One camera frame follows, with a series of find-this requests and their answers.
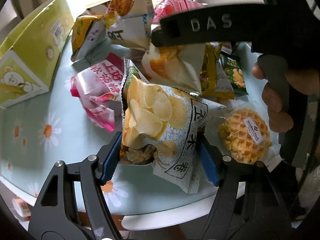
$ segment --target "waffle cookie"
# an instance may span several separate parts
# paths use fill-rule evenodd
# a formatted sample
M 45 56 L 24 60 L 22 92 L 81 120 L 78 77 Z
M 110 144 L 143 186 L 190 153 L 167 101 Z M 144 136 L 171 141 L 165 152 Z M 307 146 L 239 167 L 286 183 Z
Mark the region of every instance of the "waffle cookie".
M 254 121 L 256 127 L 253 127 L 252 131 L 248 130 L 244 119 Z M 268 126 L 250 108 L 244 108 L 233 113 L 218 127 L 218 131 L 223 144 L 231 151 L 231 156 L 238 162 L 254 164 L 262 158 L 271 146 Z M 254 137 L 252 132 L 258 134 L 255 140 L 252 139 L 252 136 Z

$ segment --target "orange flower center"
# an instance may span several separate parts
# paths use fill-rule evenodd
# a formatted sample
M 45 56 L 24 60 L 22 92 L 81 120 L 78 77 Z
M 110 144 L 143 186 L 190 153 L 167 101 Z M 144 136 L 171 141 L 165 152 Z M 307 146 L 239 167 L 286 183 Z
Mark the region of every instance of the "orange flower center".
M 113 189 L 113 183 L 111 182 L 111 180 L 107 181 L 104 186 L 101 186 L 101 189 L 105 193 L 110 193 Z
M 49 138 L 52 135 L 52 126 L 46 125 L 43 131 L 44 137 Z
M 18 125 L 14 128 L 14 136 L 15 137 L 19 136 L 19 126 Z

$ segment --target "metal screw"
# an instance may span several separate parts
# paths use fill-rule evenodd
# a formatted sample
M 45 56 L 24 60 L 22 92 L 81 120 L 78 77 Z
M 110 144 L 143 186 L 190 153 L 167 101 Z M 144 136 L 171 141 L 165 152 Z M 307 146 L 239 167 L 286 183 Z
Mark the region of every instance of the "metal screw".
M 96 158 L 97 158 L 96 155 L 90 155 L 90 156 L 88 157 L 88 160 L 91 161 L 91 162 L 93 162 Z
M 258 161 L 257 162 L 257 166 L 260 167 L 260 168 L 263 168 L 264 167 L 264 163 L 261 162 L 261 161 Z
M 60 167 L 60 166 L 62 166 L 62 164 L 63 164 L 63 161 L 57 161 L 55 165 L 56 165 L 57 167 Z
M 224 160 L 225 162 L 229 162 L 229 161 L 231 161 L 231 157 L 228 156 L 228 155 L 224 155 L 224 156 L 222 157 L 222 160 Z

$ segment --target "blue gripper pad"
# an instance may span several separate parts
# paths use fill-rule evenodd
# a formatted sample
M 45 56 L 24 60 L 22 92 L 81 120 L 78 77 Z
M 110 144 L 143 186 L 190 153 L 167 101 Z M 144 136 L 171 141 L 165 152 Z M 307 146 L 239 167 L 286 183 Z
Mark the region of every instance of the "blue gripper pad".
M 211 181 L 216 187 L 218 187 L 220 178 L 218 175 L 217 165 L 215 164 L 211 154 L 217 154 L 217 153 L 220 153 L 220 151 L 215 146 L 209 147 L 208 141 L 204 143 L 204 141 L 200 136 L 198 138 L 199 139 L 197 140 L 196 150 L 201 160 L 205 174 L 207 175 L 208 180 Z
M 107 181 L 112 179 L 113 173 L 115 172 L 115 169 L 119 162 L 119 152 L 121 147 L 122 133 L 117 132 L 115 134 L 115 137 L 115 142 L 114 139 L 111 141 L 111 143 L 114 142 L 113 145 L 110 145 L 110 143 L 109 145 L 105 145 L 106 149 L 101 148 L 101 150 L 109 151 L 109 154 L 103 163 L 102 176 L 100 178 L 101 182 L 103 183 L 102 185 L 105 185 Z

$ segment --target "member's mark label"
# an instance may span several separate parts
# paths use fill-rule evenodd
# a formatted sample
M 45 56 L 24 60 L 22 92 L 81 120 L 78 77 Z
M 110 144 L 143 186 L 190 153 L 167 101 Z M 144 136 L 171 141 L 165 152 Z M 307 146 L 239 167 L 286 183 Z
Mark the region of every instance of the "member's mark label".
M 264 141 L 264 138 L 262 137 L 260 130 L 257 126 L 257 124 L 254 122 L 254 120 L 252 120 L 251 117 L 247 117 L 243 119 L 244 121 L 244 125 L 247 128 L 247 131 L 250 135 L 250 137 L 252 138 L 252 140 L 254 141 L 255 144 L 259 144 L 261 142 Z

